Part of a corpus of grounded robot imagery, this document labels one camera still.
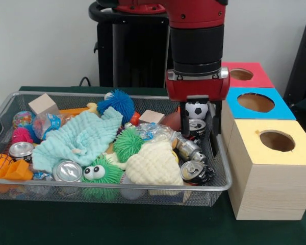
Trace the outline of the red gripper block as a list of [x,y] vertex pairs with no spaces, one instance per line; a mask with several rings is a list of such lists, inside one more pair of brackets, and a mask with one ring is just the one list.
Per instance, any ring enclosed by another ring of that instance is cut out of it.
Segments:
[[210,101],[212,134],[215,138],[221,133],[222,100],[230,88],[230,72],[222,67],[217,73],[207,76],[191,77],[176,74],[168,70],[166,89],[170,100],[180,102],[181,133],[190,135],[189,118],[186,113],[186,102],[194,99]]

